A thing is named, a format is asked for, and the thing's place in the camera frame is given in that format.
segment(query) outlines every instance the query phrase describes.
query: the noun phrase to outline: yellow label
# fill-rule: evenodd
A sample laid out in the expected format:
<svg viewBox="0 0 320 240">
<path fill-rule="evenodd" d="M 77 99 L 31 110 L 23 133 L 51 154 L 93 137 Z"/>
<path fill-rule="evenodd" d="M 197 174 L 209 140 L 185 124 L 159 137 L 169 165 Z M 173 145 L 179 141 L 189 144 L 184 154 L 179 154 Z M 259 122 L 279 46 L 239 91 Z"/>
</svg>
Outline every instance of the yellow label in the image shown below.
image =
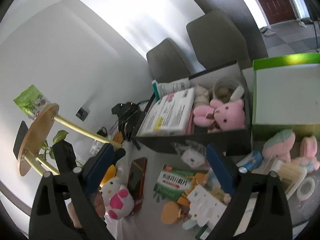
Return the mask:
<svg viewBox="0 0 320 240">
<path fill-rule="evenodd" d="M 162 127 L 162 123 L 163 123 L 163 118 L 159 116 L 153 130 L 159 130 Z"/>
</svg>

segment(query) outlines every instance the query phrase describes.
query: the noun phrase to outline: storage box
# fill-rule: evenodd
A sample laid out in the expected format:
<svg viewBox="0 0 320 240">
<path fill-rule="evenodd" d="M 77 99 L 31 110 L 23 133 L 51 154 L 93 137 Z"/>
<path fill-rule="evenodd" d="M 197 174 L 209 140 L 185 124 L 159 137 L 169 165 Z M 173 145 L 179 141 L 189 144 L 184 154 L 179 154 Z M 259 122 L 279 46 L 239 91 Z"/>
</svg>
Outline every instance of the storage box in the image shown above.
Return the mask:
<svg viewBox="0 0 320 240">
<path fill-rule="evenodd" d="M 291 128 L 297 140 L 320 139 L 320 54 L 253 61 L 253 138 Z"/>
<path fill-rule="evenodd" d="M 196 73 L 189 77 L 190 85 L 194 86 L 199 84 L 209 91 L 212 91 L 214 83 L 223 77 L 230 77 L 239 80 L 244 87 L 244 111 L 246 115 L 245 128 L 239 130 L 221 131 L 207 133 L 207 129 L 203 129 L 202 133 L 195 133 L 192 135 L 180 136 L 158 136 L 158 137 L 144 137 L 140 136 L 140 127 L 142 127 L 145 116 L 151 110 L 152 106 L 156 103 L 155 95 L 153 94 L 149 100 L 135 130 L 135 139 L 150 149 L 159 153 L 176 154 L 172 143 L 177 142 L 185 144 L 186 140 L 196 141 L 203 145 L 213 143 L 216 150 L 224 152 L 227 151 L 228 155 L 244 155 L 251 151 L 251 114 L 250 114 L 250 98 L 249 91 L 246 85 L 245 78 L 239 69 L 236 61 L 224 64 L 214 69 L 209 69 Z"/>
</svg>

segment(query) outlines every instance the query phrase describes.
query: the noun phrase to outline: black storage box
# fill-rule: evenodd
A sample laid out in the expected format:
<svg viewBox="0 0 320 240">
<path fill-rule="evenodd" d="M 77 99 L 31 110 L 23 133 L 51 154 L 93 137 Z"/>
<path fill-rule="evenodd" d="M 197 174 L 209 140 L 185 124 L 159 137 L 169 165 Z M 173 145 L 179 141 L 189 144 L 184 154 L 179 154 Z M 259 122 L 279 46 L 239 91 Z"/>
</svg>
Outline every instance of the black storage box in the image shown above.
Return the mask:
<svg viewBox="0 0 320 240">
<path fill-rule="evenodd" d="M 227 152 L 227 155 L 246 155 L 251 152 L 251 103 L 249 90 L 246 85 L 245 78 L 240 71 L 238 63 L 236 61 L 224 64 L 214 69 L 205 70 L 196 73 L 189 77 L 190 86 L 199 84 L 209 91 L 212 90 L 214 83 L 223 77 L 230 77 L 238 79 L 244 87 L 244 111 L 246 116 L 245 128 L 241 130 L 230 130 L 221 132 L 205 132 L 195 133 L 192 135 L 179 135 L 179 136 L 157 136 L 157 137 L 140 137 L 140 127 L 142 127 L 144 118 L 148 114 L 149 110 L 154 105 L 155 95 L 153 94 L 144 109 L 141 118 L 135 127 L 135 139 L 150 149 L 159 153 L 176 154 L 173 148 L 173 142 L 186 144 L 186 140 L 196 141 L 203 145 L 212 143 L 215 149 L 220 152 Z"/>
</svg>

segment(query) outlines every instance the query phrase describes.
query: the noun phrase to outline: round wooden tabletop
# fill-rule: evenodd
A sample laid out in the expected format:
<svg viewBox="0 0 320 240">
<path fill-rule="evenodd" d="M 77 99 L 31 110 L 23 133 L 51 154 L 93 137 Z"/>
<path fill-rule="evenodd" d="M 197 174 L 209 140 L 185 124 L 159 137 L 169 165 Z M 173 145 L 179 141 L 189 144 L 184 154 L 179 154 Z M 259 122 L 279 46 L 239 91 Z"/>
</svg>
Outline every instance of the round wooden tabletop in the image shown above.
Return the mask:
<svg viewBox="0 0 320 240">
<path fill-rule="evenodd" d="M 18 155 L 18 169 L 21 176 L 26 175 L 31 168 L 30 164 L 23 158 L 25 152 L 29 151 L 36 158 L 43 142 L 47 139 L 54 123 L 54 116 L 58 114 L 58 111 L 58 104 L 48 105 L 30 126 L 22 141 Z"/>
</svg>

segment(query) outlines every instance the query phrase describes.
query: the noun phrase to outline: blue gripper pad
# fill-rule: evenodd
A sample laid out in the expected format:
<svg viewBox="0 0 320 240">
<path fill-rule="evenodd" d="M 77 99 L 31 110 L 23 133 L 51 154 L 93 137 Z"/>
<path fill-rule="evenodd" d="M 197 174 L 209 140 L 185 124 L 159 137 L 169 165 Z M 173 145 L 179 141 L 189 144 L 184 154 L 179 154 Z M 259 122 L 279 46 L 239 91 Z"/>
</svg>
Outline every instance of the blue gripper pad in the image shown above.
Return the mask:
<svg viewBox="0 0 320 240">
<path fill-rule="evenodd" d="M 212 145 L 207 146 L 206 157 L 209 164 L 217 176 L 221 188 L 225 193 L 233 196 L 235 193 L 235 186 L 238 183 L 238 169 L 232 160 L 228 160 L 223 154 L 219 154 L 214 150 Z"/>
<path fill-rule="evenodd" d="M 107 169 L 112 165 L 116 153 L 109 143 L 103 145 L 97 155 L 91 157 L 83 166 L 84 193 L 87 196 L 96 194 Z"/>
</svg>

